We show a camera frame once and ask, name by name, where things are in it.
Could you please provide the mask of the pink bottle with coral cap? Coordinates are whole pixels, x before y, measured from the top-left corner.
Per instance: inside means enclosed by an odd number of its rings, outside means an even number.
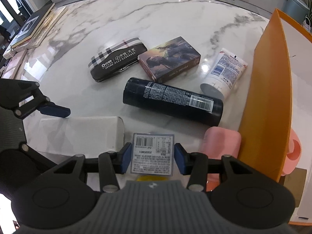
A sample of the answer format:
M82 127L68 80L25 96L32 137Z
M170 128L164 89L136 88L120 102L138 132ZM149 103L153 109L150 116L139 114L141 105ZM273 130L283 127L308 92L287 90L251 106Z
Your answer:
M199 152L209 159L220 160L223 155L238 157L240 145L239 132L214 126L206 130Z

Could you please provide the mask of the yellow tape measure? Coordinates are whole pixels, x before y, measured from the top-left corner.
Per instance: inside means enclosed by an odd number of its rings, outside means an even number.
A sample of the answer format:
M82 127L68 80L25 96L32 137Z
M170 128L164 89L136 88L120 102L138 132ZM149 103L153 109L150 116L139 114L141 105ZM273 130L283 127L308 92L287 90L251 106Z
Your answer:
M139 182L155 182L155 181L167 181L169 178L166 176L157 175L140 175L137 177L136 181Z

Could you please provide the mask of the white rectangular box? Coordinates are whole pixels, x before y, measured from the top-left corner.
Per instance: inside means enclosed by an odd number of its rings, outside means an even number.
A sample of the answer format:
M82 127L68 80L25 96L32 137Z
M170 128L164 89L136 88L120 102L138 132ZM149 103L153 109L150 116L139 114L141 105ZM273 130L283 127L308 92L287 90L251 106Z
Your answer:
M38 152L95 158L123 147L124 123L117 116L43 118L29 136Z

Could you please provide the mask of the small silver labelled box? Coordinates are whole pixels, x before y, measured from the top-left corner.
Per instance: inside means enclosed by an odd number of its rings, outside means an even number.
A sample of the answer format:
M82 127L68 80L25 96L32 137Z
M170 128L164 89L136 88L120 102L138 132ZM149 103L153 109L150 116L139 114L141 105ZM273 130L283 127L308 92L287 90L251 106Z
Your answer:
M133 134L131 173L171 176L174 142L173 134Z

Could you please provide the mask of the dark blue spray can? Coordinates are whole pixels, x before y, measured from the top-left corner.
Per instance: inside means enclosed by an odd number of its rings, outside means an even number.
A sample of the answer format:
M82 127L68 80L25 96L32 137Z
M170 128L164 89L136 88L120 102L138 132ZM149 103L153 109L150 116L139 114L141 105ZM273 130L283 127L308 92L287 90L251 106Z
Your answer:
M220 99L139 78L126 83L123 103L210 127L218 126L223 114Z

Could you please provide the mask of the plaid glasses case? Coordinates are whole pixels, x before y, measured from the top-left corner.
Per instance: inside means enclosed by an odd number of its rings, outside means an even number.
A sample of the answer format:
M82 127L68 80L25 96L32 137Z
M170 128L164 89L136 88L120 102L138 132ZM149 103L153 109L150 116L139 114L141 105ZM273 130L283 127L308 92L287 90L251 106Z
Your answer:
M147 51L138 38L123 40L91 58L88 64L94 81L105 81L137 63L138 55Z

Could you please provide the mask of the pink cylindrical cup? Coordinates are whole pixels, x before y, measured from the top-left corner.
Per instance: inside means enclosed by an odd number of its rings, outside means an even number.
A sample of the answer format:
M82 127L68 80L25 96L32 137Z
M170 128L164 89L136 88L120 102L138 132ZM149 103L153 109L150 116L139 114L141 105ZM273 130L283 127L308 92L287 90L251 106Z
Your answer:
M282 169L282 176L290 174L299 163L301 158L301 142L296 132L291 129L288 143L288 151L285 156L285 162Z

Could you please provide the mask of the white Vaseline tube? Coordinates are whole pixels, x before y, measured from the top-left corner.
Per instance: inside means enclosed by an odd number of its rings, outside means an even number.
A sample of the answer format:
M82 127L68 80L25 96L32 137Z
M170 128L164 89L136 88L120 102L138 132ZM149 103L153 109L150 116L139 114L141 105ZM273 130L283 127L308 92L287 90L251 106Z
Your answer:
M225 100L248 64L236 54L222 48L210 72L200 85L203 94Z

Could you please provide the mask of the brown cardboard cube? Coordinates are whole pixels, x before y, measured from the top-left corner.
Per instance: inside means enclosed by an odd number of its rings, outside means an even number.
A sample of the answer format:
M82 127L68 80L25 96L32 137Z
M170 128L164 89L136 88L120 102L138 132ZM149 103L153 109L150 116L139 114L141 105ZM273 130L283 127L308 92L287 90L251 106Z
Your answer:
M304 191L307 170L295 168L290 174L281 176L279 184L286 187L295 198L295 207L298 208Z

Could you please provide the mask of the dark illustrated card box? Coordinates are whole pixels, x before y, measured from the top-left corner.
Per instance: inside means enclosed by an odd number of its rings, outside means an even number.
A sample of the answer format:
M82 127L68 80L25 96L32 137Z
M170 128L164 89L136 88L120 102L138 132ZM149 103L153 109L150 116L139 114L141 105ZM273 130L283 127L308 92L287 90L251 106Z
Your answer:
M200 59L200 53L181 36L138 55L139 64L156 83L165 83L199 65Z

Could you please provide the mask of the pink small case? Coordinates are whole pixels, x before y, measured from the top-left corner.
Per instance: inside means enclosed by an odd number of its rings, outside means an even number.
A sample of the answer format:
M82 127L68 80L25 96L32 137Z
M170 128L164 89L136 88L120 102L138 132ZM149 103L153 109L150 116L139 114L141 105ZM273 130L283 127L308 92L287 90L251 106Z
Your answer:
M14 79L20 65L22 64L22 61L27 53L27 50L17 52L14 57L10 60L8 63L6 70L4 74L2 75L2 78L4 79Z

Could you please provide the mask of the stack of books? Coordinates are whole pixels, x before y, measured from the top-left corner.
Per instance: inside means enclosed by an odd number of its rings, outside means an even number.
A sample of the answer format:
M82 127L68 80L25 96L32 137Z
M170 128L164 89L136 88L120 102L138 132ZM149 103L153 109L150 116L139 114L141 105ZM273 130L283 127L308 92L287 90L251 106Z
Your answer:
M17 52L38 47L66 11L66 6L55 7L55 3L47 3L34 12L11 41L3 58L8 60Z

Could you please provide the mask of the orange shoe box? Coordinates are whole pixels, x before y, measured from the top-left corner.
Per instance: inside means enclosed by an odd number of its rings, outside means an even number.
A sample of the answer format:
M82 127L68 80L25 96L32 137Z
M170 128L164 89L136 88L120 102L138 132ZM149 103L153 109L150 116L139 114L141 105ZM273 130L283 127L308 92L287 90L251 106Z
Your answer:
M239 160L279 180L296 133L307 171L303 195L291 224L311 225L311 34L275 10L254 50L251 82L239 127Z

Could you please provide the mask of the pastel woven basket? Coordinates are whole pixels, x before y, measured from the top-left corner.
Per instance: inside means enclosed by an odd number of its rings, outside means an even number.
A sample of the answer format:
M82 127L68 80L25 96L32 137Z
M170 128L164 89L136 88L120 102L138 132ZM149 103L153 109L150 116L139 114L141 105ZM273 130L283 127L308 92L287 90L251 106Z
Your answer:
M302 27L307 30L309 33L311 33L312 31L312 22L311 22L311 19L306 16L303 23L302 23Z

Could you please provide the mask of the blue-grey trash can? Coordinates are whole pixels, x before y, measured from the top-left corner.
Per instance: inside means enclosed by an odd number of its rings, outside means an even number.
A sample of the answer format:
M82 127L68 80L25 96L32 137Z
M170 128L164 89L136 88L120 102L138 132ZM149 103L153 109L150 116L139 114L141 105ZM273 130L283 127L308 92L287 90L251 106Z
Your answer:
M303 0L286 0L282 11L293 18L297 23L302 24L309 12L309 7Z

